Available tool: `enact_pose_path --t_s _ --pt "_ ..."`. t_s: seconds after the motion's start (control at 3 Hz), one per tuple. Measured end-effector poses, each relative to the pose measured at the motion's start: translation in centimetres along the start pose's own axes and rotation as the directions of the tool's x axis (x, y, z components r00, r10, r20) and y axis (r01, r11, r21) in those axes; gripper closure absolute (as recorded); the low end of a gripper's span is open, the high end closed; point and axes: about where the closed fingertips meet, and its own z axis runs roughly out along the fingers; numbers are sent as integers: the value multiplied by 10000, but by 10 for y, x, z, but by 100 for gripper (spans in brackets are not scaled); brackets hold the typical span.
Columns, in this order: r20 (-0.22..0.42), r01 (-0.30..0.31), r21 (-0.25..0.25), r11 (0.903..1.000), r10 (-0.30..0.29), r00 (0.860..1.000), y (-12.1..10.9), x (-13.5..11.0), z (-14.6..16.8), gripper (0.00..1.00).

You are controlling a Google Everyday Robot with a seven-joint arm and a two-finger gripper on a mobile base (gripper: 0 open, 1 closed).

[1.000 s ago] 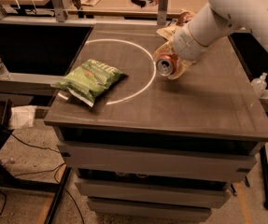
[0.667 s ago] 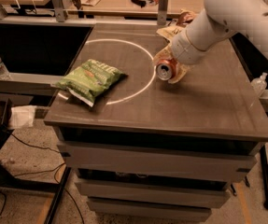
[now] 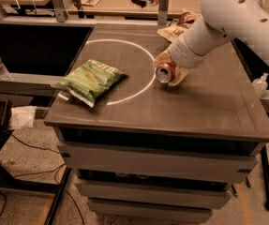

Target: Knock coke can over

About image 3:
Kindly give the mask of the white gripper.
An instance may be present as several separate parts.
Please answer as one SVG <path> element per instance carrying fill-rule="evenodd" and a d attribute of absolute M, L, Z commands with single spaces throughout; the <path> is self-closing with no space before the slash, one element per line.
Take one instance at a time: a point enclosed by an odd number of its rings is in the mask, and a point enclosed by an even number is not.
<path fill-rule="evenodd" d="M 167 48 L 159 54 L 154 62 L 153 67 L 157 68 L 160 63 L 170 63 L 173 61 L 175 68 L 175 77 L 168 83 L 168 86 L 180 84 L 190 73 L 189 69 L 196 68 L 202 61 L 202 57 L 194 53 L 186 44 L 183 36 L 177 37 L 172 41 L 170 48 Z"/>

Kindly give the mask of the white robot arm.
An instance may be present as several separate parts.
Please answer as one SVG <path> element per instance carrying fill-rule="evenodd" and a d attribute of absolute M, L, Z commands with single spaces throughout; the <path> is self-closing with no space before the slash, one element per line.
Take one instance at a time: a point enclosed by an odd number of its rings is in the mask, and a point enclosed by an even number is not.
<path fill-rule="evenodd" d="M 210 51 L 234 38 L 269 66 L 269 14 L 262 0 L 202 0 L 196 22 L 156 57 L 157 80 L 180 83 Z"/>

